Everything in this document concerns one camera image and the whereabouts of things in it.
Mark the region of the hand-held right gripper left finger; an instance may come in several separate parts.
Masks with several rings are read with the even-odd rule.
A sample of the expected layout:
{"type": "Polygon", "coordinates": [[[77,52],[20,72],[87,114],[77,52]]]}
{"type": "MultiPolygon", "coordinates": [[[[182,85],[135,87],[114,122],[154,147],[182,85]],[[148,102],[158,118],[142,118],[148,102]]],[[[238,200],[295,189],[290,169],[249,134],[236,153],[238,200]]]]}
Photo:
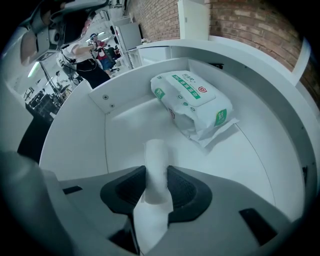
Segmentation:
{"type": "Polygon", "coordinates": [[[106,183],[100,190],[100,198],[112,212],[132,215],[145,189],[146,167],[142,165],[106,183]]]}

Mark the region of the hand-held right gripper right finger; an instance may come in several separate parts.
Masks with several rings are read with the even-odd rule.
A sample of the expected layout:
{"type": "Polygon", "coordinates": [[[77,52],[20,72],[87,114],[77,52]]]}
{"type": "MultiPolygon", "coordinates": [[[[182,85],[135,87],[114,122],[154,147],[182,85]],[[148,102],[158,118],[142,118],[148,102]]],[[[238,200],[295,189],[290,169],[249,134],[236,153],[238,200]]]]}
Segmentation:
{"type": "Polygon", "coordinates": [[[171,165],[167,167],[167,188],[173,205],[169,224],[194,221],[212,202],[213,194],[207,184],[171,165]]]}

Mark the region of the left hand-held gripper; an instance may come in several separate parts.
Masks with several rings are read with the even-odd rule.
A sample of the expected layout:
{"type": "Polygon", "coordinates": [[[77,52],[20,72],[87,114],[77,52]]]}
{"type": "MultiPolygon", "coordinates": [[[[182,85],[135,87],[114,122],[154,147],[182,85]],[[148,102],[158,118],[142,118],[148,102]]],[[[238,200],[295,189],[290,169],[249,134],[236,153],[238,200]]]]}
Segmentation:
{"type": "Polygon", "coordinates": [[[30,64],[47,59],[57,51],[80,40],[96,11],[107,0],[43,0],[20,26],[36,36],[37,53],[30,64]]]}

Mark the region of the person's left hand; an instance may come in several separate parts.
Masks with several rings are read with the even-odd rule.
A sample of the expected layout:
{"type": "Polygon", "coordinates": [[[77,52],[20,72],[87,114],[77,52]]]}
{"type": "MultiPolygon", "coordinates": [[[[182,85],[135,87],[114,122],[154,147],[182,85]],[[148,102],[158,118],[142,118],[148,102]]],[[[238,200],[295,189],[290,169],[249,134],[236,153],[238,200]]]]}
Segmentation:
{"type": "Polygon", "coordinates": [[[20,45],[20,61],[23,66],[28,66],[32,62],[30,59],[37,54],[36,42],[37,37],[31,30],[23,35],[20,45]]]}

